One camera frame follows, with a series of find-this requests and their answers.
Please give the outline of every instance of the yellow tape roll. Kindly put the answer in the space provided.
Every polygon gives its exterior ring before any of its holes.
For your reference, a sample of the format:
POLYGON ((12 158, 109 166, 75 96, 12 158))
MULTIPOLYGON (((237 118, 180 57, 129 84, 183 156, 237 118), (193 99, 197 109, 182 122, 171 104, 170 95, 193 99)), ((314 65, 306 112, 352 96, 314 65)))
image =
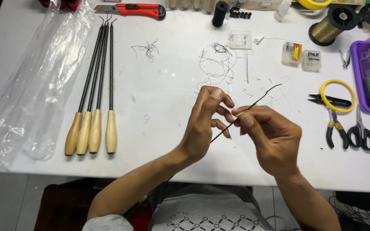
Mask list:
POLYGON ((328 0, 323 3, 317 3, 312 0, 298 0, 298 2, 303 5, 305 8, 311 9, 311 10, 320 10, 323 8, 326 8, 332 0, 328 0))
POLYGON ((354 90, 352 89, 351 86, 349 86, 347 83, 345 83, 344 81, 342 80, 339 80, 339 79, 331 79, 331 80, 328 80, 326 82, 324 82, 321 86, 321 90, 320 90, 320 94, 321 94, 321 98, 322 98, 322 101, 326 104, 326 106, 328 106, 330 109, 336 111, 336 112, 349 112, 349 111, 352 111, 353 108, 355 108, 355 105, 356 105, 356 102, 357 102, 357 95, 355 94, 354 90), (325 96, 325 87, 326 85, 328 85, 329 83, 339 83, 341 84, 342 86, 346 87, 349 91, 349 93, 351 93, 351 97, 352 97, 352 106, 348 109, 340 109, 340 108, 337 108, 337 107, 334 107, 329 101, 328 99, 326 98, 325 96))

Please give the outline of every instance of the glue bottle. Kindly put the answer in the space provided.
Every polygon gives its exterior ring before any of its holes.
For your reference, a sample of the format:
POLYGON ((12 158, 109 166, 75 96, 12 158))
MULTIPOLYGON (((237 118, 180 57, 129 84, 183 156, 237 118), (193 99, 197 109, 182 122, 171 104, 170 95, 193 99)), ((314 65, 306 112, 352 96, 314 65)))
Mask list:
POLYGON ((279 7, 273 13, 273 16, 276 20, 282 21, 282 18, 285 17, 285 14, 288 12, 289 7, 291 6, 292 0, 284 0, 279 7))

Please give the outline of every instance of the table surface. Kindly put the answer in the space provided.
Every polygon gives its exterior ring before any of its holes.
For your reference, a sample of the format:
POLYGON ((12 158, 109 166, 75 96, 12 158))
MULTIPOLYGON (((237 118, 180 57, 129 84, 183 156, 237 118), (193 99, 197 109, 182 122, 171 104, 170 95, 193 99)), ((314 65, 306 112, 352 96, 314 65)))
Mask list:
MULTIPOLYGON (((95 6, 99 1, 90 1, 95 6)), ((0 9, 0 89, 18 65, 29 40, 44 17, 45 9, 35 0, 4 1, 0 9)), ((277 22, 273 12, 253 11, 251 19, 232 18, 215 30, 212 15, 195 11, 170 11, 162 21, 143 16, 117 16, 114 25, 114 110, 118 131, 118 147, 114 155, 105 151, 102 139, 96 155, 66 157, 64 142, 77 111, 90 58, 101 20, 96 21, 84 61, 73 90, 64 108, 62 130, 54 156, 48 161, 31 160, 18 154, 9 171, 15 173, 53 174, 116 178, 134 168, 172 150, 181 140, 197 92, 210 78, 213 86, 221 87, 233 98, 236 106, 250 105, 267 89, 272 90, 259 104, 268 105, 303 129, 298 166, 309 182, 318 189, 370 192, 370 153, 351 147, 343 150, 337 131, 333 132, 336 145, 330 149, 325 140, 328 111, 307 101, 308 94, 317 94, 321 84, 329 79, 340 79, 356 90, 352 63, 342 69, 338 50, 347 51, 352 42, 365 40, 368 35, 353 29, 343 32, 328 47, 313 44, 307 35, 311 24, 321 21, 326 10, 307 12, 291 8, 283 21, 277 22), (216 62, 200 57, 223 60, 215 54, 211 44, 227 43, 231 30, 250 30, 252 36, 265 35, 259 45, 248 50, 249 83, 246 80, 246 51, 232 50, 233 79, 214 78, 223 70, 216 62), (144 51, 131 46, 155 43, 154 62, 144 51), (287 41, 300 42, 303 50, 321 52, 322 69, 319 73, 302 71, 300 66, 287 67, 280 62, 282 45, 287 41)), ((326 94, 350 99, 342 86, 328 86, 326 94)), ((102 127, 106 126, 108 88, 104 89, 102 127)), ((370 129, 370 115, 362 114, 365 127, 370 129)), ((356 110, 339 115, 338 120, 347 130, 356 124, 356 110)), ((176 174, 172 181, 275 185, 275 180, 261 169, 255 147, 248 136, 230 128, 232 140, 218 138, 207 155, 198 163, 176 174)))

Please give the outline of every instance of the tile floor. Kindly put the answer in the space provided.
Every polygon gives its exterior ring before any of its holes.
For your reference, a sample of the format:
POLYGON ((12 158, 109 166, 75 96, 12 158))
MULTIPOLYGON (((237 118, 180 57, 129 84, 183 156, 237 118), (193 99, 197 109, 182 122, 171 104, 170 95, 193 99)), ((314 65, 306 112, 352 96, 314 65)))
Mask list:
MULTIPOLYGON (((0 173, 0 231, 34 230, 44 188, 50 184, 62 184, 77 179, 79 178, 0 173)), ((326 199, 333 195, 332 191, 319 192, 326 199)), ((277 187, 256 186, 254 196, 265 218, 282 217, 287 222, 287 228, 299 227, 277 187)), ((343 208, 337 201, 335 206, 343 208)), ((282 219, 270 218, 268 221, 275 230, 285 230, 285 222, 282 219)))

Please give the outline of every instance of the white plastic cap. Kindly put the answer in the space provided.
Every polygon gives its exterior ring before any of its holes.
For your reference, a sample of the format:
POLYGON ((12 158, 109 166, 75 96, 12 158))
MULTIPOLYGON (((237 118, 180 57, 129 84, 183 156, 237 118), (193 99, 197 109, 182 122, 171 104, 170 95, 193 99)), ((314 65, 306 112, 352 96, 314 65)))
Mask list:
POLYGON ((254 43, 255 44, 258 44, 263 38, 264 38, 265 36, 264 35, 261 35, 261 36, 259 36, 258 38, 255 38, 254 39, 254 43))

